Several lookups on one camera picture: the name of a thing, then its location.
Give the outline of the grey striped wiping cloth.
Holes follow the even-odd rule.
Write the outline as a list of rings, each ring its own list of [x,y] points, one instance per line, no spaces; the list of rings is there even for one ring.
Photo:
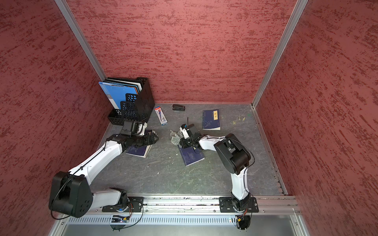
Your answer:
[[[180,145],[180,141],[181,139],[184,137],[182,132],[181,131],[178,131],[178,132],[174,132],[174,131],[170,131],[170,137],[171,137],[171,143],[173,145]]]

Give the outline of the navy book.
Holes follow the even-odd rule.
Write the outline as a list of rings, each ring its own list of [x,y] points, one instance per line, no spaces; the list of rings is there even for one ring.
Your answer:
[[[203,130],[221,130],[219,110],[204,110],[202,120]]]
[[[149,151],[151,149],[151,145],[149,146],[142,146],[142,147],[136,147],[136,146],[131,146],[127,151],[126,154],[132,155],[132,156],[138,156],[138,157],[143,157],[146,158]]]
[[[205,159],[202,152],[196,152],[192,147],[181,148],[179,145],[177,147],[186,167]]]

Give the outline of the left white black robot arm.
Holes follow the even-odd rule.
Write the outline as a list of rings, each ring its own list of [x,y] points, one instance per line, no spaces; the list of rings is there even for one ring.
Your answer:
[[[88,159],[68,172],[60,171],[53,177],[49,210],[64,214],[65,217],[76,218],[104,206],[111,206],[120,212],[129,210],[130,201],[125,190],[111,188],[92,192],[90,185],[103,168],[130,147],[149,146],[157,141],[158,135],[153,130],[146,131],[142,136],[125,134],[110,136]]]

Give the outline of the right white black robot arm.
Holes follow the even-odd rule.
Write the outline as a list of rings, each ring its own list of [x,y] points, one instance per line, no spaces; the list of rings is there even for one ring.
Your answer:
[[[215,151],[223,166],[230,172],[232,181],[231,199],[234,209],[243,212],[248,208],[251,194],[247,184],[247,170],[252,158],[249,150],[232,133],[226,136],[202,135],[195,125],[180,127],[183,148]]]

